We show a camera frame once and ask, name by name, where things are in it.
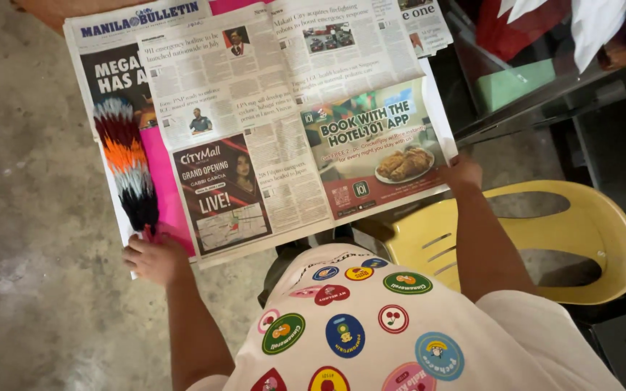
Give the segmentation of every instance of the yellow plastic chair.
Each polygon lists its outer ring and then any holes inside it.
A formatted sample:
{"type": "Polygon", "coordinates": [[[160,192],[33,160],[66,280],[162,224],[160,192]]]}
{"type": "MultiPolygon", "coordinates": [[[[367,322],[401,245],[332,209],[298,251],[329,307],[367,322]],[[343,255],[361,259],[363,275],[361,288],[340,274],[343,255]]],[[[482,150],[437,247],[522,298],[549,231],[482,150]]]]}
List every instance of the yellow plastic chair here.
{"type": "MultiPolygon", "coordinates": [[[[564,251],[596,261],[601,277],[582,287],[539,287],[559,303],[600,304],[626,292],[626,216],[600,191],[573,182],[539,180],[485,191],[486,198],[528,191],[559,194],[569,209],[534,218],[499,218],[518,249],[564,251]]],[[[456,265],[456,200],[444,200],[386,225],[369,218],[355,224],[384,243],[393,262],[460,291],[456,265]]]]}

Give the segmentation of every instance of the qr code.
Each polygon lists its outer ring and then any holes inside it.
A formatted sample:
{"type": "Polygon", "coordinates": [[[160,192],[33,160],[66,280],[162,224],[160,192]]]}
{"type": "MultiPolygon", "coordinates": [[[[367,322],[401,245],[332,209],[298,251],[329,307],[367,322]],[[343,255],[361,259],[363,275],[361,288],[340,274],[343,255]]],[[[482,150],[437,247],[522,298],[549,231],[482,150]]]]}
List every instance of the qr code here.
{"type": "Polygon", "coordinates": [[[347,186],[333,189],[333,196],[335,197],[335,205],[337,206],[349,203],[349,190],[347,186]]]}

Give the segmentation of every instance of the plate of fried chicken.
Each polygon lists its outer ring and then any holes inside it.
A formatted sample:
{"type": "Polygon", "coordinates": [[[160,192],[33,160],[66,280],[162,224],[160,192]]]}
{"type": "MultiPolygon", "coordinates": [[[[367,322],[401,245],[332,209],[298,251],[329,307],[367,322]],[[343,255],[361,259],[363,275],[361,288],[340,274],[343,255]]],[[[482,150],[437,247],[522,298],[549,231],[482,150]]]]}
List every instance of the plate of fried chicken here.
{"type": "Polygon", "coordinates": [[[376,178],[383,183],[397,184],[422,176],[434,165],[434,155],[419,146],[406,147],[386,156],[376,167],[376,178]]]}

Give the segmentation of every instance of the hand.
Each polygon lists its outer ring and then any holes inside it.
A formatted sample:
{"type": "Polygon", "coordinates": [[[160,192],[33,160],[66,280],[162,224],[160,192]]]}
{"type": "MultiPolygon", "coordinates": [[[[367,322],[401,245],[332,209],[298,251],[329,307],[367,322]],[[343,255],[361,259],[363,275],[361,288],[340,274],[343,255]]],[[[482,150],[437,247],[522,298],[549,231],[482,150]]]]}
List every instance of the hand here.
{"type": "Polygon", "coordinates": [[[161,235],[161,244],[149,243],[132,235],[122,250],[130,270],[163,287],[183,278],[194,278],[187,253],[180,243],[161,235]]]}
{"type": "Polygon", "coordinates": [[[454,196],[465,191],[482,191],[482,167],[467,155],[451,159],[451,167],[439,167],[439,177],[451,188],[454,196]]]}

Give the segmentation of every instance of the feather duster handle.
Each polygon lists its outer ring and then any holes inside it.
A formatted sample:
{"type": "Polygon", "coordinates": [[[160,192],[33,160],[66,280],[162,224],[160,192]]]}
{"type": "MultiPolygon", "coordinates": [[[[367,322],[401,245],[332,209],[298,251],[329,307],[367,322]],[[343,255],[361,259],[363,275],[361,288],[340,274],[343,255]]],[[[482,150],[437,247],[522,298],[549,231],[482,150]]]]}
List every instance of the feather duster handle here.
{"type": "Polygon", "coordinates": [[[122,208],[132,229],[143,232],[144,240],[151,241],[156,234],[159,206],[132,105],[109,98],[95,105],[93,118],[122,208]]]}

